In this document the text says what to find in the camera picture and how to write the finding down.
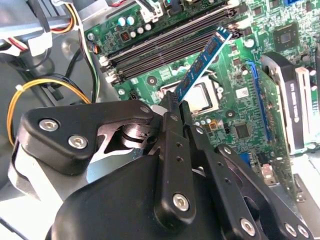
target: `white label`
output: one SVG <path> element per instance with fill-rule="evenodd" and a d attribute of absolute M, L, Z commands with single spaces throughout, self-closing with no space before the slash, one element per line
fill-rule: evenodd
<path fill-rule="evenodd" d="M 130 81 L 133 85 L 136 85 L 138 83 L 138 79 L 136 77 L 132 78 Z"/>
<path fill-rule="evenodd" d="M 236 98 L 241 99 L 249 96 L 248 88 L 243 87 L 240 89 L 235 90 Z"/>
<path fill-rule="evenodd" d="M 52 47 L 52 34 L 51 32 L 45 32 L 40 36 L 30 38 L 28 45 L 32 57 L 43 54 L 46 49 Z"/>

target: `white wire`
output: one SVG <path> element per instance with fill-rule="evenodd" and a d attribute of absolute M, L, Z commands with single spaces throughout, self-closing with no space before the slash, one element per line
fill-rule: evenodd
<path fill-rule="evenodd" d="M 94 70 L 94 77 L 95 77 L 95 81 L 96 81 L 96 99 L 95 100 L 97 101 L 98 100 L 98 95 L 99 95 L 99 92 L 100 92 L 99 76 L 97 74 L 97 71 L 95 69 L 94 63 L 92 61 L 91 55 L 90 55 L 89 50 L 88 50 L 86 37 L 85 37 L 84 25 L 82 24 L 81 18 L 80 18 L 79 14 L 78 14 L 78 12 L 77 12 L 77 10 L 76 10 L 76 8 L 75 8 L 75 6 L 73 4 L 72 4 L 72 8 L 73 8 L 75 17 L 77 18 L 77 22 L 79 24 L 78 27 L 79 27 L 79 30 L 80 30 L 81 41 L 82 41 L 82 44 L 83 44 L 84 53 L 87 56 L 87 58 L 88 58 L 88 60 L 90 62 L 90 65 Z"/>

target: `chip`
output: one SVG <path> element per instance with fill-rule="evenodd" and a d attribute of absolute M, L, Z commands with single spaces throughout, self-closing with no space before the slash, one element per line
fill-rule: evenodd
<path fill-rule="evenodd" d="M 248 36 L 252 34 L 252 29 L 251 27 L 247 27 L 245 30 L 242 31 L 243 36 Z"/>
<path fill-rule="evenodd" d="M 130 37 L 129 37 L 129 35 L 128 35 L 128 33 L 125 31 L 125 32 L 123 32 L 123 33 L 121 33 L 121 39 L 122 39 L 122 41 L 128 41 L 129 39 L 130 39 Z"/>
<path fill-rule="evenodd" d="M 237 66 L 237 65 L 240 65 L 240 64 L 241 64 L 241 60 L 240 60 L 240 58 L 233 59 L 233 60 L 232 60 L 232 62 L 233 62 L 233 65 L 235 65 L 235 66 Z"/>
<path fill-rule="evenodd" d="M 231 46 L 231 51 L 232 51 L 232 52 L 237 51 L 237 45 L 233 45 L 233 46 Z"/>
<path fill-rule="evenodd" d="M 305 10 L 307 13 L 312 11 L 312 3 L 310 1 L 305 2 Z"/>
<path fill-rule="evenodd" d="M 216 48 L 217 43 L 215 41 L 211 42 L 211 44 L 207 47 L 206 51 L 209 55 L 211 55 L 214 52 L 214 49 Z"/>
<path fill-rule="evenodd" d="M 234 128 L 238 139 L 244 139 L 250 136 L 248 126 L 245 122 L 234 126 Z"/>
<path fill-rule="evenodd" d="M 271 1 L 270 3 L 269 3 L 269 6 L 270 6 L 270 8 L 276 8 L 276 7 L 279 7 L 279 5 L 280 5 L 280 1 L 279 0 L 274 0 L 274 1 Z"/>
<path fill-rule="evenodd" d="M 204 66 L 204 62 L 201 59 L 199 59 L 199 61 L 197 61 L 194 66 L 195 73 L 197 74 L 202 69 L 203 66 Z"/>
<path fill-rule="evenodd" d="M 262 14 L 262 7 L 258 6 L 255 9 L 253 9 L 253 13 L 255 16 Z"/>
<path fill-rule="evenodd" d="M 211 123 L 209 124 L 209 127 L 211 129 L 211 131 L 214 131 L 218 128 L 218 123 L 216 120 L 212 120 Z"/>
<path fill-rule="evenodd" d="M 273 41 L 276 52 L 281 52 L 299 45 L 297 23 L 291 23 L 273 32 Z"/>

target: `capacitor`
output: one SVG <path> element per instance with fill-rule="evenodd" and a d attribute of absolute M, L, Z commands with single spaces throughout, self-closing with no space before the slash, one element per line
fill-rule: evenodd
<path fill-rule="evenodd" d="M 246 66 L 242 66 L 241 67 L 241 72 L 242 72 L 242 75 L 245 76 L 249 73 L 248 69 L 246 68 Z"/>
<path fill-rule="evenodd" d="M 138 29 L 136 30 L 136 32 L 138 34 L 143 34 L 144 33 L 144 29 L 142 27 L 138 27 Z"/>
<path fill-rule="evenodd" d="M 310 87 L 311 91 L 316 91 L 318 89 L 317 84 L 315 84 L 313 81 L 310 81 Z"/>
<path fill-rule="evenodd" d="M 119 17 L 118 24 L 121 27 L 125 26 L 126 25 L 126 19 L 124 17 Z"/>
<path fill-rule="evenodd" d="M 311 77 L 315 76 L 316 73 L 317 73 L 316 70 L 315 70 L 312 66 L 307 66 L 306 69 L 308 69 L 309 75 L 310 75 Z"/>
<path fill-rule="evenodd" d="M 253 40 L 252 38 L 249 38 L 246 41 L 244 41 L 244 46 L 248 49 L 252 48 L 254 45 L 255 45 L 255 40 Z"/>
<path fill-rule="evenodd" d="M 135 19 L 133 16 L 128 16 L 128 18 L 126 19 L 126 23 L 130 26 L 132 26 L 133 24 L 135 24 Z"/>
<path fill-rule="evenodd" d="M 151 24 L 149 24 L 149 23 L 144 26 L 144 29 L 145 29 L 146 31 L 150 31 L 151 28 L 152 28 L 152 26 L 151 26 Z"/>
<path fill-rule="evenodd" d="M 130 32 L 130 37 L 131 37 L 132 39 L 134 39 L 136 36 L 137 36 L 137 34 L 136 34 L 135 31 L 131 31 L 131 32 Z"/>

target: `blue pcie slot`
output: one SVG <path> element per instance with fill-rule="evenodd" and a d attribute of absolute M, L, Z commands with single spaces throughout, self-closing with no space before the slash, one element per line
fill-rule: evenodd
<path fill-rule="evenodd" d="M 188 72 L 184 75 L 182 81 L 176 87 L 175 94 L 179 103 L 183 101 L 187 92 L 195 85 L 196 81 L 202 77 L 231 36 L 232 34 L 221 26 L 216 29 L 211 39 L 204 46 Z"/>
<path fill-rule="evenodd" d="M 261 97 L 261 89 L 260 89 L 260 85 L 259 85 L 259 76 L 258 76 L 257 68 L 256 68 L 256 65 L 252 61 L 246 61 L 246 63 L 250 66 L 250 69 L 252 72 L 253 83 L 254 83 L 254 87 L 255 87 L 256 94 L 257 94 L 258 101 L 259 101 L 259 107 L 260 107 L 260 112 L 261 112 L 261 116 L 262 116 L 265 136 L 266 136 L 266 139 L 268 141 L 270 141 L 272 138 L 271 138 L 270 130 L 268 128 L 267 114 L 266 114 L 266 110 L 264 107 L 264 102 Z"/>

